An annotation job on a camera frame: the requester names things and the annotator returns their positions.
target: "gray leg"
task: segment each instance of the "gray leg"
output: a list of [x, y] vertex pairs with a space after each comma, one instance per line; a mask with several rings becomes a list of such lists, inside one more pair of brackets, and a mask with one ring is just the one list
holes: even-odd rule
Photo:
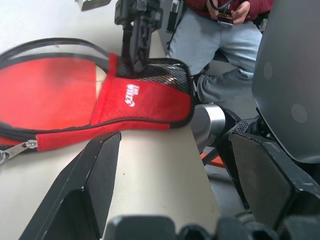
[[220, 43], [219, 24], [187, 9], [173, 36], [168, 57], [183, 61], [191, 75], [196, 75], [211, 62]]
[[202, 75], [197, 84], [201, 102], [220, 102], [251, 91], [261, 38], [252, 22], [221, 29], [220, 49], [238, 68], [219, 77]]

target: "red bag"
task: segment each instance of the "red bag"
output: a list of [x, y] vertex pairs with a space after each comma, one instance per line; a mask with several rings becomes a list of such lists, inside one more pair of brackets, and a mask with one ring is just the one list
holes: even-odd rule
[[32, 41], [3, 53], [0, 149], [31, 140], [22, 145], [46, 151], [103, 133], [189, 123], [193, 88], [183, 62], [150, 59], [141, 73], [128, 66], [73, 38]]

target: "white table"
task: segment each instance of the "white table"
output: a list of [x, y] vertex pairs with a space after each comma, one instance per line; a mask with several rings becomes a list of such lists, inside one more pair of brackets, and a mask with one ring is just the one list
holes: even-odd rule
[[[115, 4], [80, 12], [73, 0], [2, 0], [0, 52], [35, 39], [74, 37], [120, 54]], [[157, 33], [151, 56], [164, 56]], [[23, 154], [0, 166], [0, 239], [20, 237], [60, 171], [86, 144]], [[188, 126], [122, 132], [108, 219], [118, 215], [164, 215], [178, 229], [196, 223], [214, 231], [220, 212]]]

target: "hand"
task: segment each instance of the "hand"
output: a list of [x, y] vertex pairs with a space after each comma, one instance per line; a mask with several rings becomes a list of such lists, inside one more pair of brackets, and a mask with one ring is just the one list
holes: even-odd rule
[[[218, 0], [212, 0], [212, 2], [216, 7], [218, 7]], [[218, 20], [219, 11], [213, 9], [213, 7], [211, 6], [210, 0], [206, 0], [206, 7], [208, 8], [211, 18], [213, 20]]]
[[234, 24], [243, 24], [250, 11], [250, 2], [244, 1], [240, 4], [238, 9], [232, 13], [232, 19]]

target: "red sweater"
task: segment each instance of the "red sweater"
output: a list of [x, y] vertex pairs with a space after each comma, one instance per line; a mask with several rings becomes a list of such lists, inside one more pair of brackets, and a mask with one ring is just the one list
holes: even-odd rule
[[[247, 21], [254, 20], [259, 14], [270, 11], [272, 5], [274, 4], [274, 0], [235, 0], [233, 3], [231, 3], [229, 9], [232, 11], [236, 11], [238, 6], [244, 1], [250, 2], [250, 11], [246, 18]], [[192, 11], [203, 17], [211, 18], [207, 8], [205, 7], [206, 2], [207, 0], [184, 0], [184, 3]], [[227, 2], [229, 2], [229, 0], [218, 0], [219, 6], [222, 6]]]

